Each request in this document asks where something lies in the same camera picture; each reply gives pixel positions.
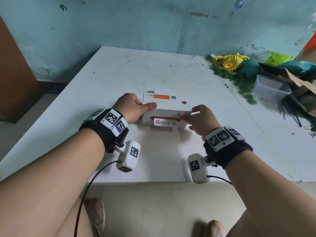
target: person's right arm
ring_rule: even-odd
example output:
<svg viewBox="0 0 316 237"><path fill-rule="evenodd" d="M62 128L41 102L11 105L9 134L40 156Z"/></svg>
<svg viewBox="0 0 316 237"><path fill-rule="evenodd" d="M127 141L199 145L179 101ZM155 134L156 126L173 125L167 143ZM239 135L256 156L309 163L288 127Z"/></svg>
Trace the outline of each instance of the person's right arm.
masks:
<svg viewBox="0 0 316 237"><path fill-rule="evenodd" d="M205 136L220 124L204 105L197 115L180 115ZM247 150L225 168L261 236L316 236L316 200Z"/></svg>

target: table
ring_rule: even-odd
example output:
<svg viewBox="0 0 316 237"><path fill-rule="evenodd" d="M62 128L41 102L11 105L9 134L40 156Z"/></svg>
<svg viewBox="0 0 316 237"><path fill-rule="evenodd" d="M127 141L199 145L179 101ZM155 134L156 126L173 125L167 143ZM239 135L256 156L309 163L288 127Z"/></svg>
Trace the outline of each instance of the table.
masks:
<svg viewBox="0 0 316 237"><path fill-rule="evenodd" d="M202 56L101 47L34 125L0 162L4 179L74 134L82 120L96 109L110 108L126 92L141 100L144 92L171 89L189 95L192 106L211 108L222 125L230 125L246 137L255 153L287 179L290 163L280 158L277 148L247 113L223 81L209 69ZM190 181L187 158L205 155L200 136L185 129L129 125L126 138L140 143L137 167L130 173L106 168L95 183ZM106 154L99 168L115 160ZM209 174L227 178L220 167Z"/></svg>
<svg viewBox="0 0 316 237"><path fill-rule="evenodd" d="M221 80L277 149L279 162L287 166L288 174L296 180L316 181L316 138L312 138L310 130L299 127L286 111L284 120L276 103L256 99L257 105L248 104L232 82ZM300 118L300 122L310 128L306 119Z"/></svg>

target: plastic container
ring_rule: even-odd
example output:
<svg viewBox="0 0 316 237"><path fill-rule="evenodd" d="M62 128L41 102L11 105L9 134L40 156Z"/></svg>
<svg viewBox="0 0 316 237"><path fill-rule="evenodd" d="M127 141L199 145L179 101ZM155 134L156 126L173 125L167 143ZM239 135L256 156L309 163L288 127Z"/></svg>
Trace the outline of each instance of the plastic container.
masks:
<svg viewBox="0 0 316 237"><path fill-rule="evenodd" d="M284 97L291 94L291 88L271 77L257 75L255 86L252 90L258 98L268 102L279 103Z"/></svg>

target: orange label slot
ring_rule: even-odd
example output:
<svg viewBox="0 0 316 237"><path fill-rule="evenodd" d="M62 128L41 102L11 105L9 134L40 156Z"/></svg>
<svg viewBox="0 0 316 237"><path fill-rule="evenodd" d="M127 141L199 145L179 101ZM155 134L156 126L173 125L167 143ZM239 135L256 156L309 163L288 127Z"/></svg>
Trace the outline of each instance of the orange label slot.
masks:
<svg viewBox="0 0 316 237"><path fill-rule="evenodd" d="M169 99L170 99L170 96L167 96L167 95L155 95L155 94L154 94L154 98L156 98L156 99L167 99L167 100L169 100Z"/></svg>
<svg viewBox="0 0 316 237"><path fill-rule="evenodd" d="M151 116L150 119L167 119L167 120L176 120L176 121L181 121L181 118L176 118L176 117L162 117L162 116Z"/></svg>

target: tiled floor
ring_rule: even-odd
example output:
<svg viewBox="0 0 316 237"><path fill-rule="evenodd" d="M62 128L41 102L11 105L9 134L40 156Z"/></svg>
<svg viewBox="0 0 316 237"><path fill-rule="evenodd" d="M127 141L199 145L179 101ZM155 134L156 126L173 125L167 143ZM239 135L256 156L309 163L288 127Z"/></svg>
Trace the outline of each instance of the tiled floor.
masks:
<svg viewBox="0 0 316 237"><path fill-rule="evenodd" d="M0 123L0 160L57 95L45 94L17 124ZM316 198L316 182L298 184ZM211 219L229 229L245 210L226 183L92 185L87 197L102 198L107 237L199 237Z"/></svg>

